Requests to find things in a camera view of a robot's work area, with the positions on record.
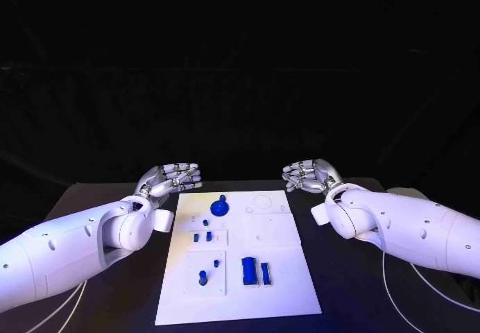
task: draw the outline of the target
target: black background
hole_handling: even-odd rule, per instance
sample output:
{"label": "black background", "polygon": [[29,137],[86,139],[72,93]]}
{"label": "black background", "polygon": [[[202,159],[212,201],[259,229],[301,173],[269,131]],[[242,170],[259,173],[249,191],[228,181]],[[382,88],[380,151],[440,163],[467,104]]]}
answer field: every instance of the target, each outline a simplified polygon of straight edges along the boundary
{"label": "black background", "polygon": [[69,184],[173,162],[259,180],[320,157],[478,218],[477,21],[428,1],[4,1],[0,240]]}

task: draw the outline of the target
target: robotic hand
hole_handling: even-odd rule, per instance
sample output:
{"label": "robotic hand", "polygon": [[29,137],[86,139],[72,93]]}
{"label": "robotic hand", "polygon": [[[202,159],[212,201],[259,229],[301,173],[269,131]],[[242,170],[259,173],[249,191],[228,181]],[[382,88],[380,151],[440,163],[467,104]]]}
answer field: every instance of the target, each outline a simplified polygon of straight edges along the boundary
{"label": "robotic hand", "polygon": [[43,222],[0,246],[0,313],[72,289],[169,232],[169,194],[202,186],[197,165],[156,166],[121,201]]}
{"label": "robotic hand", "polygon": [[311,214],[343,238],[370,242],[415,265],[480,278],[478,220],[429,200],[344,184],[324,160],[288,165],[282,179],[287,191],[324,194]]}

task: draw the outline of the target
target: table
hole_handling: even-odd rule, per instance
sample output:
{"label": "table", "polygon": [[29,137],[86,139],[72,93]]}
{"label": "table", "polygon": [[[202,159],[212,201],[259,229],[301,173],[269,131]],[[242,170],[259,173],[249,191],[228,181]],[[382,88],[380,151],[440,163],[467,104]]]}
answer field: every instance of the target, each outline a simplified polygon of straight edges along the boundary
{"label": "table", "polygon": [[[347,180],[383,191],[372,178]],[[55,219],[128,196],[135,184],[76,184],[65,192],[47,219]],[[281,180],[205,182],[195,191],[259,191],[284,189]],[[154,326],[169,254],[170,233],[154,232],[146,247],[92,277],[84,298],[63,332],[415,332],[386,296],[382,252],[369,243],[346,240],[330,225],[317,226],[310,208],[323,195],[287,194],[295,217],[308,269],[323,314],[241,321]],[[177,194],[161,206],[176,211]],[[464,304],[468,299],[451,275],[427,268],[421,272],[435,287]],[[424,284],[409,264],[386,256],[386,282],[405,317],[424,332],[477,332],[480,314],[445,301]],[[72,291],[0,314],[0,332],[26,332],[50,314]],[[35,333],[56,332],[73,301]]]}

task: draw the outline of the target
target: blue object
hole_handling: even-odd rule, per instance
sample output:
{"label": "blue object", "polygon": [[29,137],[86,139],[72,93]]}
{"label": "blue object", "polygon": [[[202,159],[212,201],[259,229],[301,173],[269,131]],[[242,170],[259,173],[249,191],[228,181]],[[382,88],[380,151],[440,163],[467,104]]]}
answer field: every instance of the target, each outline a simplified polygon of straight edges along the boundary
{"label": "blue object", "polygon": [[200,271],[200,279],[197,283],[200,284],[200,286],[206,285],[207,283],[207,274],[205,273],[205,271]]}
{"label": "blue object", "polygon": [[244,285],[249,286],[252,284],[258,284],[255,258],[252,257],[242,258],[242,266],[244,266]]}
{"label": "blue object", "polygon": [[268,264],[265,262],[262,262],[259,265],[262,267],[262,284],[265,286],[269,286],[272,284],[272,282],[269,281]]}
{"label": "blue object", "polygon": [[223,216],[228,213],[229,207],[225,195],[220,195],[219,201],[215,201],[210,206],[210,212],[215,216]]}

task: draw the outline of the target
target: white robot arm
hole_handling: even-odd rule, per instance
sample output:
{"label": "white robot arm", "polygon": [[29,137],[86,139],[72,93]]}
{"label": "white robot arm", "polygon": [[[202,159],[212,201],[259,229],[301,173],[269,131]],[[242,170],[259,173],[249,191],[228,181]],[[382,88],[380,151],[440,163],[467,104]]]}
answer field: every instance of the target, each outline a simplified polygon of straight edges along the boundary
{"label": "white robot arm", "polygon": [[480,278],[478,220],[429,200],[344,184],[324,160],[288,165],[282,179],[287,191],[326,195],[311,214],[343,238],[370,242],[415,265]]}
{"label": "white robot arm", "polygon": [[156,166],[133,196],[50,220],[0,246],[0,313],[72,289],[169,232],[169,193],[202,186],[197,165]]}

